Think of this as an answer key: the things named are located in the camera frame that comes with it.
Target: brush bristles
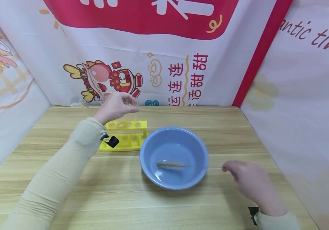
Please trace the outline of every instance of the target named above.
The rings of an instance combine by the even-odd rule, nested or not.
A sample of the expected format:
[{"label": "brush bristles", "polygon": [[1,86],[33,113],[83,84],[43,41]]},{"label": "brush bristles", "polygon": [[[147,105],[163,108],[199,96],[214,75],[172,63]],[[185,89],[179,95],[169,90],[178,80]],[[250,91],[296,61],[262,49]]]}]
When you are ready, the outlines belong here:
[{"label": "brush bristles", "polygon": [[184,165],[178,162],[158,162],[157,167],[182,168]]}]

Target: red stripe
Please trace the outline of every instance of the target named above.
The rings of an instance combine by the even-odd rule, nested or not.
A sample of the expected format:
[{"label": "red stripe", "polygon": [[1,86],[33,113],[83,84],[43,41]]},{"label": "red stripe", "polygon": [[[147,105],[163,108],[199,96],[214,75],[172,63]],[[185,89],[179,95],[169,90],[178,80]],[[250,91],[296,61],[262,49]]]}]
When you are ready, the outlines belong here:
[{"label": "red stripe", "polygon": [[271,15],[269,16],[268,22],[265,25],[263,34],[256,46],[254,55],[249,63],[246,70],[245,76],[241,82],[240,88],[235,96],[233,106],[241,107],[242,102],[260,68],[264,57],[266,56],[269,47],[271,46],[274,37],[277,34],[278,28],[280,27],[283,19],[285,18],[288,9],[291,6],[293,0],[277,0],[273,7]]}]

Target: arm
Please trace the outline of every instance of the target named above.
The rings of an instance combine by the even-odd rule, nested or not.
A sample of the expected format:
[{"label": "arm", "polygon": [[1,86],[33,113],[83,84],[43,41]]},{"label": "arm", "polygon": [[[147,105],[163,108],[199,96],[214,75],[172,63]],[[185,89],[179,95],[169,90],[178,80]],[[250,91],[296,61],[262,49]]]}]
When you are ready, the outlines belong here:
[{"label": "arm", "polygon": [[235,187],[259,207],[260,211],[254,216],[258,229],[300,230],[296,217],[287,212],[262,167],[250,162],[230,160],[223,164],[222,171],[229,171],[234,177]]},{"label": "arm", "polygon": [[98,150],[106,128],[94,118],[81,121],[65,145],[41,168],[2,230],[48,229],[59,205]]},{"label": "arm", "polygon": [[258,212],[254,219],[260,230],[300,230],[296,217],[289,212],[283,216],[267,216]]}]

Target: black wristband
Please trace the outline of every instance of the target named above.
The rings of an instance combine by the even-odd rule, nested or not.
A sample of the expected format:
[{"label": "black wristband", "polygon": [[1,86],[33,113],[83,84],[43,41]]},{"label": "black wristband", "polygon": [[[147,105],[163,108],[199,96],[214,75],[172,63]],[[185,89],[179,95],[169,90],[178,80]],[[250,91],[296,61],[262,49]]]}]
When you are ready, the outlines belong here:
[{"label": "black wristband", "polygon": [[257,226],[254,216],[259,212],[259,208],[258,207],[248,207],[248,209],[249,209],[251,219],[253,220],[254,225]]}]

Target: hand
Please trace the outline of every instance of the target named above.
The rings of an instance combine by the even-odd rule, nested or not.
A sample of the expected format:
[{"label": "hand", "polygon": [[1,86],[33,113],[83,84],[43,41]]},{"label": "hand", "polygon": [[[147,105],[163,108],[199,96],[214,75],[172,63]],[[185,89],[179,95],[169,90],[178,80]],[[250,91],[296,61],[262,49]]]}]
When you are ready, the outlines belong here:
[{"label": "hand", "polygon": [[232,174],[238,191],[256,203],[265,215],[283,216],[287,213],[286,206],[269,180],[267,172],[259,165],[230,160],[223,164],[222,171]]},{"label": "hand", "polygon": [[[133,106],[124,104],[123,100]],[[136,113],[139,111],[138,102],[133,96],[124,92],[113,92],[103,102],[101,108],[93,116],[102,125],[109,121],[119,119],[127,113]]]}]

